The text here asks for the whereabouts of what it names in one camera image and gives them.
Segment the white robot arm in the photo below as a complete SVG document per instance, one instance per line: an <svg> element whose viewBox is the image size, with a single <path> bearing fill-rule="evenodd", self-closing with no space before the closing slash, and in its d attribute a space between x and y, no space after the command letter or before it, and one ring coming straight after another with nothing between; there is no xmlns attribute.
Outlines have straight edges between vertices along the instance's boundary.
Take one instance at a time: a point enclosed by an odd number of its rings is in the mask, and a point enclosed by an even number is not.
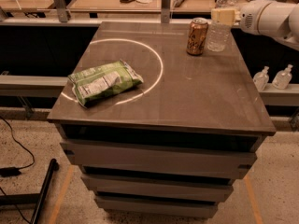
<svg viewBox="0 0 299 224"><path fill-rule="evenodd" d="M289 48L299 50L299 4L275 0L252 0L236 7L211 10L213 21L233 26L252 35L265 35Z"/></svg>

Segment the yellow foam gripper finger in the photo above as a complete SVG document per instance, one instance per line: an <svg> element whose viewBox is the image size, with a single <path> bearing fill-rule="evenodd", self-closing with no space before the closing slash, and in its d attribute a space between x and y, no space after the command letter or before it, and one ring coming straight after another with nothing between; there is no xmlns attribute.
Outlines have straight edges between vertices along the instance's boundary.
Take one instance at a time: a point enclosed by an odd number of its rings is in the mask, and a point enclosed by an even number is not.
<svg viewBox="0 0 299 224"><path fill-rule="evenodd" d="M240 21L240 12L235 7L218 7L211 10L211 19L224 25L233 26Z"/></svg>

